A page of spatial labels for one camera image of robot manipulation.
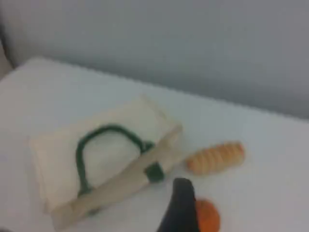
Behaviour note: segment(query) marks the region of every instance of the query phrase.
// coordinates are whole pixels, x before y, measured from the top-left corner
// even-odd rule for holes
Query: orange fruit
[[[215,206],[207,200],[196,201],[197,221],[200,232],[218,232],[220,215]]]

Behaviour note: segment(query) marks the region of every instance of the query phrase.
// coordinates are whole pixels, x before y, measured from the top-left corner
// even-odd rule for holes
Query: white table
[[[141,93],[183,123],[184,149],[241,140],[248,151],[245,163],[202,178],[177,167],[163,183],[67,231],[154,232],[176,176],[190,178],[196,195],[217,205],[221,232],[309,231],[307,122],[44,59],[31,60],[0,82],[0,227],[54,231],[40,208],[29,136],[75,123]]]

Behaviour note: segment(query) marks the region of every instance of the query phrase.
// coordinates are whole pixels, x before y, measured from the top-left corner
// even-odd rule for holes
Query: black object
[[[168,209],[157,232],[200,232],[190,180],[176,178]]]

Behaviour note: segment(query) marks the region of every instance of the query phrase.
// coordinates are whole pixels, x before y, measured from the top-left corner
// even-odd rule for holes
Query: green rope handle
[[[92,191],[92,187],[89,184],[87,180],[87,176],[86,176],[85,163],[84,163],[84,158],[83,158],[84,148],[87,145],[87,143],[91,141],[92,139],[94,139],[95,137],[102,135],[106,132],[110,132],[110,131],[120,133],[124,135],[126,138],[128,138],[130,141],[132,141],[140,149],[141,155],[149,151],[155,146],[153,142],[143,141],[135,133],[116,124],[109,124],[109,125],[101,126],[91,131],[78,142],[78,145],[76,148],[76,167],[77,167],[77,172],[78,172],[78,176],[80,180],[80,190],[78,193],[78,197],[84,194],[90,193]]]

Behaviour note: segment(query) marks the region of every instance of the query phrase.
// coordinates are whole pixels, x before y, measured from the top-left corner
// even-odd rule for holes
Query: toy food
[[[200,232],[218,232],[220,216],[215,206],[207,200],[196,201],[197,221]]]
[[[230,142],[199,150],[186,160],[186,164],[193,173],[205,175],[241,164],[244,159],[242,144]]]

